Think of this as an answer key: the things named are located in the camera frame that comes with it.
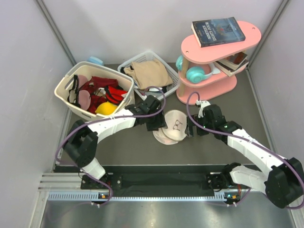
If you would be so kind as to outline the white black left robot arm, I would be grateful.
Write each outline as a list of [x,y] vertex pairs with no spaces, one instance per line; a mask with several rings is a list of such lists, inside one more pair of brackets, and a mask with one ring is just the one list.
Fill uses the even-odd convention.
[[96,121],[76,121],[61,148],[73,164],[91,177],[97,188],[107,185],[106,171],[95,157],[97,145],[108,136],[121,130],[146,125],[147,131],[166,126],[163,106],[152,95],[137,104],[129,104],[115,114]]

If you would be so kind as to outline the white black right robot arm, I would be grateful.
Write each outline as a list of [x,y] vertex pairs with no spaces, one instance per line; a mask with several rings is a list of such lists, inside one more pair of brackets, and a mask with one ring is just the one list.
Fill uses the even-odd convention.
[[227,188],[237,184],[245,185],[267,196],[278,208],[288,208],[289,204],[304,194],[304,171],[296,158],[280,156],[252,138],[239,124],[226,121],[221,109],[208,101],[197,100],[197,115],[190,116],[190,126],[196,126],[199,135],[212,133],[225,145],[235,149],[258,170],[252,170],[239,163],[227,165],[221,175]]

